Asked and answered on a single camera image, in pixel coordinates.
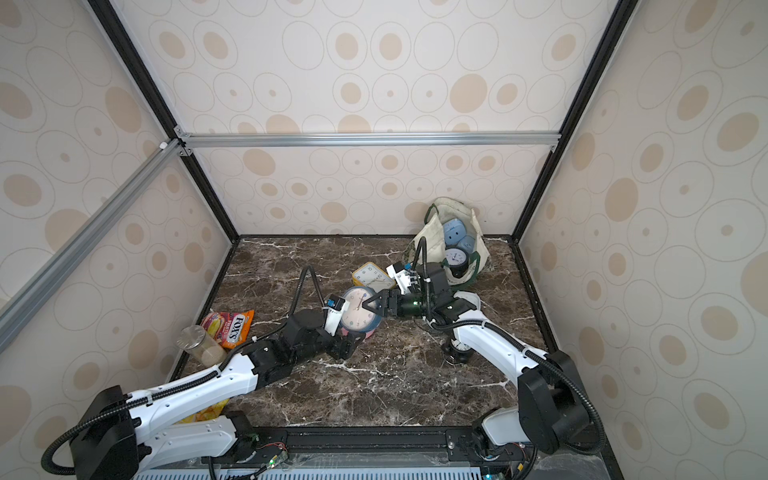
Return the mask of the grey round alarm clock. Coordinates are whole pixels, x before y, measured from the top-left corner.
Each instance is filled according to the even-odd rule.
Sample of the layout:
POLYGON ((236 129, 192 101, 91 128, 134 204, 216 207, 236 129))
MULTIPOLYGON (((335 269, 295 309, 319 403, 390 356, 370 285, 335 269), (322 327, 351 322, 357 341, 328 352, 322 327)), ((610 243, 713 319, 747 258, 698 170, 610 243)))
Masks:
POLYGON ((352 287, 344 293, 343 298, 347 300, 349 305, 341 320, 341 327, 345 331, 362 333, 375 330, 379 326, 381 317, 375 316, 361 306, 363 300, 375 293, 372 289, 364 286, 352 287))

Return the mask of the black twin-bell alarm clock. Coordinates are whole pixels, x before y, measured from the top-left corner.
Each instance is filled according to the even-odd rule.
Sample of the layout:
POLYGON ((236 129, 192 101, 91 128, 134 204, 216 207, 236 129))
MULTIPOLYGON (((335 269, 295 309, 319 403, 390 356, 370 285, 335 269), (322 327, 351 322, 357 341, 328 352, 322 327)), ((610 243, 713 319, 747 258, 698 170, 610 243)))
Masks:
POLYGON ((463 277, 470 263, 470 254, 458 246, 449 247, 445 250, 445 264, 451 271, 454 278, 463 277))

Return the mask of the blue square orange-hand clock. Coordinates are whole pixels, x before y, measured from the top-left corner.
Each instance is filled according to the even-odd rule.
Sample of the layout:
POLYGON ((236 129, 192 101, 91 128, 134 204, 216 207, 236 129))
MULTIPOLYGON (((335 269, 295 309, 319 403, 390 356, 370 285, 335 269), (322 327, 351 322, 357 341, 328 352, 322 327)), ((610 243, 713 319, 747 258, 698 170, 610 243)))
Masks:
POLYGON ((467 234, 465 237, 458 241, 456 247, 462 249, 468 254, 471 254, 476 250, 476 238, 467 234))

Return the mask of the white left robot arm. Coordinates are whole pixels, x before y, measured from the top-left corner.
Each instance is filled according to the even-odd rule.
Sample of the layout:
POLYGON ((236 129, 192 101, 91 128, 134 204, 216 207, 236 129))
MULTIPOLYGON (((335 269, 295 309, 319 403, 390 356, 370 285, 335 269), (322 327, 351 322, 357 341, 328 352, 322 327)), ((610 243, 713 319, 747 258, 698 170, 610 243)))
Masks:
POLYGON ((342 326, 346 301, 333 295, 318 309, 301 310, 300 297, 275 330, 245 341, 212 367, 131 393, 118 386, 103 390, 45 449, 42 469, 78 479, 130 479, 158 453, 153 441, 182 419, 282 380, 318 355, 349 358, 366 336, 342 326))

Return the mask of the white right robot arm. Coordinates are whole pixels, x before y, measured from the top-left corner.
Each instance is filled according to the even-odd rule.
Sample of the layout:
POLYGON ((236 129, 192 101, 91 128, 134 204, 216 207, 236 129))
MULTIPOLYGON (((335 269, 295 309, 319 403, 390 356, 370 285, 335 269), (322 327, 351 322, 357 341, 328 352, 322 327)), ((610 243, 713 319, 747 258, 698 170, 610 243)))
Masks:
POLYGON ((547 454, 562 448, 599 454, 607 444, 605 427, 572 359, 518 339, 486 317, 478 295, 450 285, 449 274, 465 273, 478 260, 478 255, 452 246, 431 262, 427 242, 420 239, 411 263, 388 267, 395 288, 375 293, 361 305, 382 318, 424 320, 430 329, 447 335, 448 355, 464 361, 477 353, 515 387, 516 406, 495 409, 476 423, 481 455, 494 456, 519 443, 547 454))

